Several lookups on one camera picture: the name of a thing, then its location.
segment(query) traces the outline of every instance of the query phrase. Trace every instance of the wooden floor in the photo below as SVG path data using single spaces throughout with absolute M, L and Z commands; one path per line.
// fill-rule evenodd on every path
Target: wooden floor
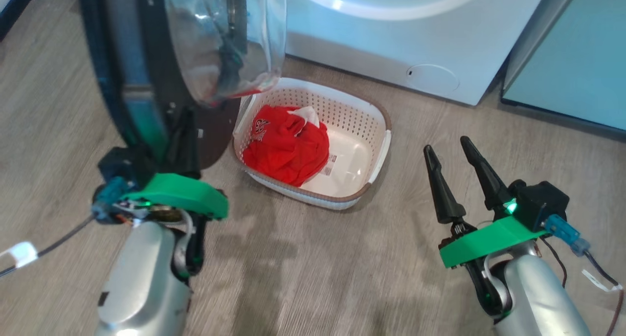
M 487 220 L 459 137 L 469 135 L 503 180 L 549 180 L 571 198 L 568 217 L 597 260 L 626 282 L 626 144 L 620 133 L 499 106 L 476 108 L 289 60 L 287 76 L 355 91 L 391 114 L 393 142 L 378 182 L 335 213 L 257 185 L 230 156 L 206 171 L 230 218 L 210 225 L 207 259 L 186 335 L 489 335 L 463 270 L 446 270 L 437 244 L 422 148 L 432 144 L 470 223 Z M 84 220 L 101 179 L 96 163 L 121 144 L 96 87 L 76 0 L 34 0 L 0 44 L 0 251 L 40 249 Z M 54 253 L 0 280 L 3 336 L 86 336 L 127 227 L 90 224 Z M 581 274 L 584 260 L 551 240 L 568 267 L 567 291 L 593 335 L 616 294 Z M 553 256 L 544 258 L 561 276 Z M 11 260 L 0 259 L 0 269 Z M 622 314 L 616 335 L 626 334 Z

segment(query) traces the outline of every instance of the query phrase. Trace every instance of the washing machine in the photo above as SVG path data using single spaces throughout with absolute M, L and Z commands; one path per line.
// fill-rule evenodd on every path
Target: washing machine
M 287 53 L 476 105 L 540 0 L 288 0 Z

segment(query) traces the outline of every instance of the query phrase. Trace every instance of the green bracket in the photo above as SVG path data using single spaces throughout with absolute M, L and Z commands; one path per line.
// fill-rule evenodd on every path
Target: green bracket
M 467 263 L 528 240 L 534 240 L 547 232 L 531 232 L 514 217 L 500 219 L 491 225 L 459 238 L 440 249 L 439 254 L 446 268 Z
M 193 211 L 217 220 L 228 216 L 228 199 L 208 183 L 174 173 L 158 173 L 145 188 L 125 194 L 123 200 L 148 200 Z

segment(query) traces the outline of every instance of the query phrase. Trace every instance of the black cable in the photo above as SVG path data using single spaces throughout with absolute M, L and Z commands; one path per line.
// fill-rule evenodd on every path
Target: black cable
M 589 262 L 591 262 L 591 265 L 593 265 L 593 267 L 595 267 L 595 269 L 598 270 L 598 272 L 602 275 L 603 278 L 605 278 L 607 281 L 612 283 L 613 286 L 620 285 L 617 281 L 615 281 L 614 278 L 611 277 L 610 274 L 604 271 L 604 269 L 600 266 L 598 262 L 595 261 L 595 259 L 593 258 L 593 255 L 589 253 L 588 250 L 585 250 L 583 254 L 585 254 Z M 606 331 L 606 336 L 611 336 L 613 334 L 613 330 L 615 330 L 615 325 L 617 325 L 617 318 L 619 318 L 620 316 L 620 312 L 622 311 L 623 304 L 624 304 L 624 288 L 620 290 L 620 296 L 619 296 L 619 299 L 617 300 L 617 307 L 615 307 L 615 314 L 613 314 L 611 325 L 609 325 L 608 331 Z
M 565 264 L 561 262 L 559 254 L 557 254 L 557 251 L 554 250 L 554 248 L 550 245 L 550 243 L 546 241 L 545 238 L 541 237 L 541 241 L 548 247 L 548 249 L 552 252 L 552 255 L 554 255 L 554 258 L 557 259 L 557 263 L 559 263 L 559 265 L 561 266 L 561 270 L 563 270 L 563 282 L 561 283 L 561 286 L 565 288 L 565 282 L 567 282 L 567 269 L 565 268 Z
M 37 258 L 41 258 L 42 256 L 44 256 L 44 255 L 50 253 L 51 251 L 55 250 L 57 247 L 59 247 L 63 243 L 67 242 L 67 240 L 69 240 L 69 238 L 72 238 L 72 236 L 74 236 L 76 233 L 78 233 L 78 231 L 80 231 L 81 229 L 85 228 L 85 226 L 87 226 L 87 224 L 90 223 L 92 220 L 93 220 L 93 216 L 90 215 L 87 218 L 87 220 L 85 220 L 84 222 L 82 222 L 81 224 L 76 226 L 73 230 L 68 232 L 65 236 L 61 237 L 59 240 L 57 240 L 53 244 L 49 245 L 49 247 L 46 247 L 45 249 L 40 251 L 40 253 L 37 254 Z M 12 267 L 9 267 L 7 269 L 4 269 L 4 270 L 0 271 L 0 278 L 2 278 L 3 276 L 7 276 L 8 274 L 14 272 L 15 270 L 17 270 L 17 268 L 15 267 L 15 265 L 13 265 Z

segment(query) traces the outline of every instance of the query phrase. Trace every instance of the laundry basket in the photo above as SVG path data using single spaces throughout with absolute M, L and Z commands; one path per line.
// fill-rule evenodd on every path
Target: laundry basket
M 313 106 L 328 128 L 329 160 L 301 187 L 279 182 L 244 163 L 252 122 L 264 105 Z M 342 210 L 356 204 L 376 180 L 390 143 L 389 115 L 373 101 L 318 84 L 281 78 L 272 90 L 250 97 L 246 112 L 235 127 L 232 146 L 244 170 L 260 184 L 301 202 Z

